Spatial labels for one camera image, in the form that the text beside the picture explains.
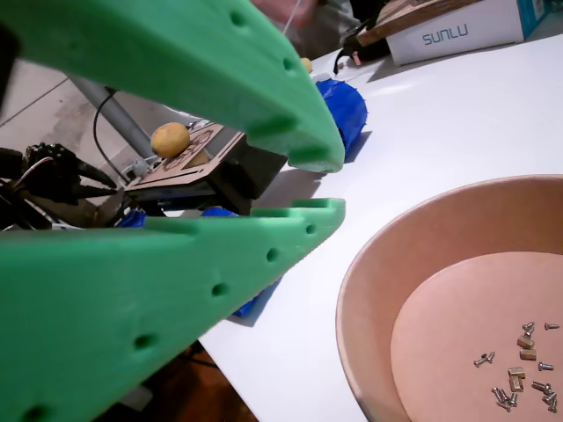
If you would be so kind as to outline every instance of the metal pole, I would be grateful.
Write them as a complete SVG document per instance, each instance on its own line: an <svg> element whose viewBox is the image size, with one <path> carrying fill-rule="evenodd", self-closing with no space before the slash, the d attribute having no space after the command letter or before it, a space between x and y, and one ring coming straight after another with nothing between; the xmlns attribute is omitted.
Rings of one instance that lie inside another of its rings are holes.
<svg viewBox="0 0 563 422"><path fill-rule="evenodd" d="M84 94L94 107L98 107L107 98L109 92L103 85L96 84L88 79L79 76L69 76L74 85ZM123 139L131 145L137 154L143 158L154 156L150 148L150 138L131 118L129 113L121 107L116 99L112 98L106 102L100 113L107 119L115 130L119 132Z"/></svg>

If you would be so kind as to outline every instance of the yellow potato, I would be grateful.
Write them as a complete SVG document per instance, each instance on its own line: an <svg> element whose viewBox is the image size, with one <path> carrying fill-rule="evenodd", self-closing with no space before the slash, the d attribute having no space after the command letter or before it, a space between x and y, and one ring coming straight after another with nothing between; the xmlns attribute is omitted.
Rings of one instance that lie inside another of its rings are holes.
<svg viewBox="0 0 563 422"><path fill-rule="evenodd" d="M150 137L150 146L158 156L173 158L190 144L190 133L181 123L171 122L159 127Z"/></svg>
<svg viewBox="0 0 563 422"><path fill-rule="evenodd" d="M311 60L309 60L307 57L302 57L301 63L307 69L307 72L311 73L311 71L313 70L313 63L311 63Z"/></svg>

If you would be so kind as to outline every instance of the wooden board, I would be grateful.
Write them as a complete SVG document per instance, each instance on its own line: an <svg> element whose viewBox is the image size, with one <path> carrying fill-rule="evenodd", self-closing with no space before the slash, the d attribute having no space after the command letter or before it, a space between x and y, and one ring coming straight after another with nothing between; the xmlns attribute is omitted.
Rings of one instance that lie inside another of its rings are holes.
<svg viewBox="0 0 563 422"><path fill-rule="evenodd" d="M376 27L358 34L357 38L360 44L368 46L411 26L479 1L481 0L431 0L415 6L411 5L410 0L391 0L381 10Z"/></svg>

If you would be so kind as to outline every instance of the electrical wire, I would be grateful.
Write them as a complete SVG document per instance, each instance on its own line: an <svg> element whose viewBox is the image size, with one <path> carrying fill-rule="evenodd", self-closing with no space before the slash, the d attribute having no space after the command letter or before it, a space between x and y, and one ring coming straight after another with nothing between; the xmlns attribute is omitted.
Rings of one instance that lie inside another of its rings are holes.
<svg viewBox="0 0 563 422"><path fill-rule="evenodd" d="M289 19L288 22L286 22L285 27L283 28L283 34L285 35L285 33L288 31L289 26L291 25L291 22L293 21L293 18L296 15L297 12L297 8L299 7L299 4L301 4L301 0L297 0L296 6L293 8L293 11L291 11L291 15L289 15Z"/></svg>
<svg viewBox="0 0 563 422"><path fill-rule="evenodd" d="M99 153L102 155L102 157L104 157L107 164L113 169L113 171L115 171L119 175L119 177L125 182L125 184L128 185L131 181L128 180L125 176L123 176L121 174L121 172L118 170L118 168L115 167L115 165L112 163L112 161L107 157L107 155L104 152L104 150L102 149L102 147L99 145L98 134L97 134L97 130L96 130L96 127L98 125L99 112L101 111L102 107L106 104L106 102L109 101L110 99L112 99L114 94L115 94L115 92L112 92L111 94L109 94L106 97L106 99L104 99L104 101L102 101L99 104L98 109L96 110L96 114L94 115L94 125L93 125L93 128L92 128L92 133L94 135L94 142L96 143L96 147L98 147Z"/></svg>
<svg viewBox="0 0 563 422"><path fill-rule="evenodd" d="M24 179L29 176L29 173L31 173L32 171L34 171L37 167L39 167L40 165L42 165L43 163L46 163L47 161L53 161L53 158L50 156L46 156L44 158L42 158L41 160L39 160L37 163L35 163L34 165L32 165L29 169L26 170L26 172L24 173L24 175L18 179L18 181L14 184L14 187L20 185Z"/></svg>

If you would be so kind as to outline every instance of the screw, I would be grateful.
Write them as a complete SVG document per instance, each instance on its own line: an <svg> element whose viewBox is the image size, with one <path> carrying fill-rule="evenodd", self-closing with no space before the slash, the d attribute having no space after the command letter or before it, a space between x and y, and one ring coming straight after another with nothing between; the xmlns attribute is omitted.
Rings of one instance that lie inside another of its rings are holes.
<svg viewBox="0 0 563 422"><path fill-rule="evenodd" d="M550 411L551 413L557 413L557 398L553 400L553 403L549 405L547 410Z"/></svg>
<svg viewBox="0 0 563 422"><path fill-rule="evenodd" d="M508 400L508 404L510 404L512 407L518 407L516 400L518 400L518 395L516 393L512 393L512 397L510 398L510 400Z"/></svg>
<svg viewBox="0 0 563 422"><path fill-rule="evenodd" d="M476 367L480 367L481 365L483 365L485 362L487 363L493 363L493 358L494 358L494 352L490 353L488 356L486 355L482 355L485 356L484 358L482 357L479 360L475 360L473 362L473 365L475 365Z"/></svg>
<svg viewBox="0 0 563 422"><path fill-rule="evenodd" d="M501 393L503 403L506 403L508 400L510 400L507 396L507 393L504 391L504 389L501 389L500 393Z"/></svg>
<svg viewBox="0 0 563 422"><path fill-rule="evenodd" d="M480 366L483 365L485 362L486 362L486 358L479 359L479 360L474 360L474 361L473 361L473 365L475 365L476 367L480 367Z"/></svg>
<svg viewBox="0 0 563 422"><path fill-rule="evenodd" d="M537 389L537 390L541 391L542 393L544 393L546 395L548 395L552 392L551 384L542 384L541 382L534 381L534 382L532 382L531 387L533 389Z"/></svg>
<svg viewBox="0 0 563 422"><path fill-rule="evenodd" d="M555 366L554 366L554 365L548 365L548 364L546 364L546 363L539 362L539 364L537 365L537 368L538 368L540 371L553 371L553 369L555 369Z"/></svg>
<svg viewBox="0 0 563 422"><path fill-rule="evenodd" d="M496 397L497 402L502 403L503 400L502 400L502 395L501 395L501 389L494 387L491 391L494 393L494 396Z"/></svg>
<svg viewBox="0 0 563 422"><path fill-rule="evenodd" d="M552 404L557 399L557 393L551 393L549 396L542 397L545 404Z"/></svg>
<svg viewBox="0 0 563 422"><path fill-rule="evenodd" d="M536 330L536 326L535 326L535 325L532 325L529 330L526 330L526 331L524 332L524 337L526 337L526 338L531 338L531 333L534 332L534 330Z"/></svg>
<svg viewBox="0 0 563 422"><path fill-rule="evenodd" d="M496 402L496 404L500 406L502 409L506 409L507 411L512 411L512 406L510 404L501 403L501 402Z"/></svg>

